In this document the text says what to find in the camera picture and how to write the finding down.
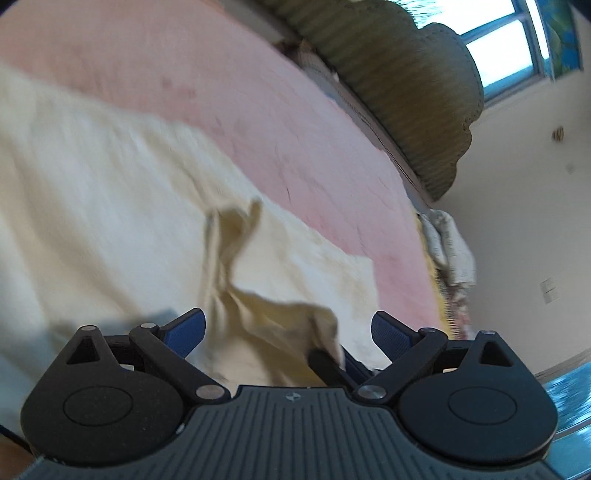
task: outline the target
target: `wall outlet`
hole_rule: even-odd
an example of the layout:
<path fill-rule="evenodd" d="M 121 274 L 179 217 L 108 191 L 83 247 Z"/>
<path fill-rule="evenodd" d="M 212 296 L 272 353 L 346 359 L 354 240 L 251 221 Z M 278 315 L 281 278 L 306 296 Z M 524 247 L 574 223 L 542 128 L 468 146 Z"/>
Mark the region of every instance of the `wall outlet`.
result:
<path fill-rule="evenodd" d="M 558 289 L 556 288 L 556 281 L 553 277 L 544 280 L 540 284 L 540 288 L 542 290 L 542 295 L 544 296 L 544 301 L 546 304 L 558 299 Z"/>

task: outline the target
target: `window frame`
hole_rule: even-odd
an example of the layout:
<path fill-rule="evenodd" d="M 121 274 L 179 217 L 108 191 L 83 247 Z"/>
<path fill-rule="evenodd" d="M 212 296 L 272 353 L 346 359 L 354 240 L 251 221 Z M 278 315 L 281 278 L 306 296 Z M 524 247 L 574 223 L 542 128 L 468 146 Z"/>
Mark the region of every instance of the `window frame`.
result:
<path fill-rule="evenodd" d="M 497 18 L 492 20 L 480 27 L 476 27 L 462 35 L 460 38 L 464 42 L 464 45 L 468 45 L 469 43 L 477 40 L 478 38 L 482 38 L 485 35 L 498 30 L 505 25 L 514 22 L 515 20 L 521 21 L 525 31 L 525 37 L 527 39 L 528 46 L 530 48 L 530 55 L 531 55 L 531 62 L 533 67 L 532 75 L 528 76 L 525 79 L 521 79 L 513 84 L 508 85 L 505 89 L 502 89 L 500 92 L 490 95 L 487 98 L 485 95 L 485 106 L 493 105 L 494 103 L 498 103 L 504 100 L 507 97 L 510 97 L 514 93 L 523 90 L 530 85 L 533 85 L 540 80 L 545 79 L 548 74 L 545 71 L 545 62 L 544 58 L 542 57 L 542 52 L 540 49 L 540 42 L 538 41 L 538 35 L 535 31 L 534 22 L 531 18 L 531 13 L 529 8 L 527 7 L 527 3 L 525 0 L 511 0 L 513 3 L 513 7 L 515 12 L 506 15 L 504 17 Z"/>

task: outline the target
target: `yellow cloth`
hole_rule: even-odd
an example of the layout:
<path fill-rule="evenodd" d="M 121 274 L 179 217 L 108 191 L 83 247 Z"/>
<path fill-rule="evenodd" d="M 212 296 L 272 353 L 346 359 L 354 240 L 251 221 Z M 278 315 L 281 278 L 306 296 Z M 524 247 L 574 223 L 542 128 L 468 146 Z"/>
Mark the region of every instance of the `yellow cloth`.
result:
<path fill-rule="evenodd" d="M 450 322 L 452 321 L 447 314 L 447 301 L 441 294 L 441 290 L 439 289 L 439 285 L 437 282 L 437 268 L 435 267 L 435 262 L 429 255 L 429 251 L 427 248 L 427 240 L 423 234 L 423 224 L 419 217 L 415 219 L 418 234 L 421 237 L 421 243 L 423 245 L 423 255 L 425 257 L 425 262 L 427 263 L 427 269 L 429 271 L 429 279 L 431 280 L 431 287 L 433 288 L 433 294 L 437 300 L 437 310 L 439 311 L 439 329 L 442 332 L 445 332 L 449 338 L 452 338 L 452 330 Z"/>
<path fill-rule="evenodd" d="M 189 360 L 229 388 L 316 385 L 312 346 L 369 368 L 371 260 L 270 202 L 202 132 L 0 66 L 0 423 L 76 329 L 125 333 L 193 307 Z"/>

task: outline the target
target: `mattress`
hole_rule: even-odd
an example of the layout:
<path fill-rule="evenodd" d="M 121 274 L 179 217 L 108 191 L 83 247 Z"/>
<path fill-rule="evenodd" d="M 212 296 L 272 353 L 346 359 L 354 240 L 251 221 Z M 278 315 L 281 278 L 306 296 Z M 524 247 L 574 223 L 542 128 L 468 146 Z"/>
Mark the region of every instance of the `mattress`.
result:
<path fill-rule="evenodd" d="M 116 106 L 199 127 L 271 200 L 374 262 L 380 308 L 437 326 L 396 168 L 271 45 L 199 0 L 20 0 L 0 60 Z"/>

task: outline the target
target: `blue gripper pad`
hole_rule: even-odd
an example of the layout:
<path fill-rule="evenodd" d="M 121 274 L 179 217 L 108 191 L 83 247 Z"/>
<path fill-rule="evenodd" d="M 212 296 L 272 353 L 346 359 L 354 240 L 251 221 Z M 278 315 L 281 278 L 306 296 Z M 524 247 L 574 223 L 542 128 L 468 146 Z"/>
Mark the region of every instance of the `blue gripper pad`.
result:
<path fill-rule="evenodd" d="M 417 332 L 399 322 L 386 312 L 377 312 L 371 322 L 371 335 L 375 344 L 394 362 L 408 352 Z"/>
<path fill-rule="evenodd" d="M 185 358 L 205 337 L 205 314 L 193 309 L 160 327 L 158 338 L 178 356 Z"/>

